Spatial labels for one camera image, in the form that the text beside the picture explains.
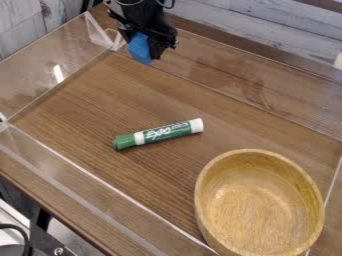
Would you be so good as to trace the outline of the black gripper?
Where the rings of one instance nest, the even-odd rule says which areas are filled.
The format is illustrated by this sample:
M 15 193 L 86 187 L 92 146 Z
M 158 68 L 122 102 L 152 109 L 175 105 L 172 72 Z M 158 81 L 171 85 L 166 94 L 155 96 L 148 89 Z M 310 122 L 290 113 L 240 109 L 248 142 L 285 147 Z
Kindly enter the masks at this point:
M 148 36 L 150 55 L 159 60 L 167 48 L 178 45 L 178 30 L 166 10 L 175 0 L 106 0 L 108 16 L 118 22 L 118 30 L 130 43 L 138 32 Z

